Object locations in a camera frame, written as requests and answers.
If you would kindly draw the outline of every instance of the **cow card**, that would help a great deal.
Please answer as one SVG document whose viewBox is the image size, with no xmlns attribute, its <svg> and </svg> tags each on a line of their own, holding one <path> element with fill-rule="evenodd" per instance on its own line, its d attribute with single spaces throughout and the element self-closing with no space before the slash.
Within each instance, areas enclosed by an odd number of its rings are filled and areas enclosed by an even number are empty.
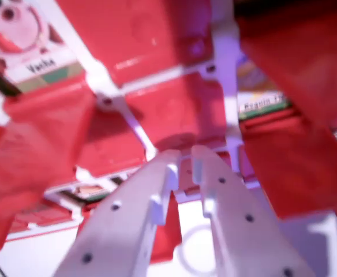
<svg viewBox="0 0 337 277">
<path fill-rule="evenodd" d="M 83 68 L 42 12 L 27 0 L 0 0 L 0 74 L 22 92 Z"/>
</svg>

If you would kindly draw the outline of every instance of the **small hole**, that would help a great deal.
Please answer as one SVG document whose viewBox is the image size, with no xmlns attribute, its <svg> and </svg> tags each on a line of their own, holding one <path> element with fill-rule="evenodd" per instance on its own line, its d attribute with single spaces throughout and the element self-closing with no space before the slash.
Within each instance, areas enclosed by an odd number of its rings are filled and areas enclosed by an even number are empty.
<svg viewBox="0 0 337 277">
<path fill-rule="evenodd" d="M 254 217 L 253 217 L 253 215 L 246 215 L 245 216 L 245 220 L 247 220 L 248 222 L 253 222 L 254 221 Z"/>
<path fill-rule="evenodd" d="M 2 17 L 5 20 L 12 20 L 14 17 L 14 11 L 12 9 L 5 9 L 2 12 Z"/>
<path fill-rule="evenodd" d="M 206 71 L 207 73 L 213 73 L 216 71 L 216 66 L 215 65 L 207 66 Z"/>
<path fill-rule="evenodd" d="M 105 99 L 103 99 L 103 104 L 105 104 L 105 105 L 112 104 L 112 99 L 111 98 L 105 98 Z"/>
<path fill-rule="evenodd" d="M 93 255 L 92 253 L 86 253 L 83 255 L 83 263 L 88 264 L 93 260 Z"/>
<path fill-rule="evenodd" d="M 285 277 L 293 277 L 293 271 L 290 268 L 284 269 L 284 276 Z"/>
<path fill-rule="evenodd" d="M 121 203 L 119 201 L 116 201 L 115 203 L 112 204 L 111 210 L 117 211 L 118 209 L 120 209 L 120 207 L 121 207 Z"/>
</svg>

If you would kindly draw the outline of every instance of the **white surface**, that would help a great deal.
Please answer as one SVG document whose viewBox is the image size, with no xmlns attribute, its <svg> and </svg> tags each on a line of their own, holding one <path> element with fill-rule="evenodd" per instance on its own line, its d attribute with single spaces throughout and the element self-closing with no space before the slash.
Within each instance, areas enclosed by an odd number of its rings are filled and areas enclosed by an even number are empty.
<svg viewBox="0 0 337 277">
<path fill-rule="evenodd" d="M 273 213 L 260 189 L 251 190 L 261 205 Z M 151 265 L 149 277 L 194 277 L 214 269 L 214 252 L 209 219 L 201 215 L 200 201 L 179 205 L 184 255 L 190 273 L 182 264 L 179 249 L 172 261 Z M 337 218 L 322 213 L 278 222 L 281 231 L 313 268 L 317 277 L 337 277 Z M 12 241 L 0 251 L 0 265 L 8 277 L 51 277 L 76 236 L 77 229 Z"/>
<path fill-rule="evenodd" d="M 162 152 L 105 198 L 55 276 L 145 276 L 157 225 L 165 224 L 170 193 L 178 189 L 180 159 L 179 150 Z"/>
<path fill-rule="evenodd" d="M 193 182 L 211 220 L 218 276 L 314 276 L 228 164 L 209 148 L 192 148 Z"/>
</svg>

